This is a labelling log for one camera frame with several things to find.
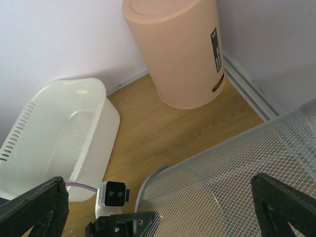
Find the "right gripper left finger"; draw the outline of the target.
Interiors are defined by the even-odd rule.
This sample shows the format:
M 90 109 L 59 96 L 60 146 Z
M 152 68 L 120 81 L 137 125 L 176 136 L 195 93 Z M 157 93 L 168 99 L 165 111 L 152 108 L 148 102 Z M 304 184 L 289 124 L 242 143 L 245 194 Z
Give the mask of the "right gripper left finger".
M 61 176 L 36 186 L 0 206 L 0 235 L 60 237 L 69 214 L 69 195 Z

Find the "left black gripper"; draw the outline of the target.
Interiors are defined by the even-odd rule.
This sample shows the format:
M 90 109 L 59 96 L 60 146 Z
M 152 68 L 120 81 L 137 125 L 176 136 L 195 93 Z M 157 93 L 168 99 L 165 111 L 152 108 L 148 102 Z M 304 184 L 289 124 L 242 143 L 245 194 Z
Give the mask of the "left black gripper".
M 157 211 L 100 216 L 85 227 L 85 236 L 153 237 L 161 220 L 162 216 Z

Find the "salmon pink plastic bin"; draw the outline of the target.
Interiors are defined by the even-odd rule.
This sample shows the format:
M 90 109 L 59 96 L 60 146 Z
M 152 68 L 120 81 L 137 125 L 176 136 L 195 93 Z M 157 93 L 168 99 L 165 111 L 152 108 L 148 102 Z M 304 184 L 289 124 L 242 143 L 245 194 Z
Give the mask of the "salmon pink plastic bin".
M 125 0 L 122 12 L 162 101 L 193 109 L 219 95 L 226 73 L 216 1 Z

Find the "white plastic basin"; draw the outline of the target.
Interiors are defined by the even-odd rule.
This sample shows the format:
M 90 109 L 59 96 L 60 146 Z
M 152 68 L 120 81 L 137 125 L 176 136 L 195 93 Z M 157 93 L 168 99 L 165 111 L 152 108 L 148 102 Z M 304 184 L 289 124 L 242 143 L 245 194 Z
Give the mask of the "white plastic basin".
M 120 116 L 95 78 L 55 80 L 25 105 L 0 150 L 0 196 L 12 200 L 55 176 L 71 202 L 103 181 Z

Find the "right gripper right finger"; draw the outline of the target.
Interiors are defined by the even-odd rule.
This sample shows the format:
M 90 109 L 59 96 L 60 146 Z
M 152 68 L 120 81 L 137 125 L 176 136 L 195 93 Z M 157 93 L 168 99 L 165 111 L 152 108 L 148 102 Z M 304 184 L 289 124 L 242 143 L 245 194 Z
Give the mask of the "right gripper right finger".
M 316 235 L 316 199 L 267 175 L 251 178 L 255 213 L 263 237 Z

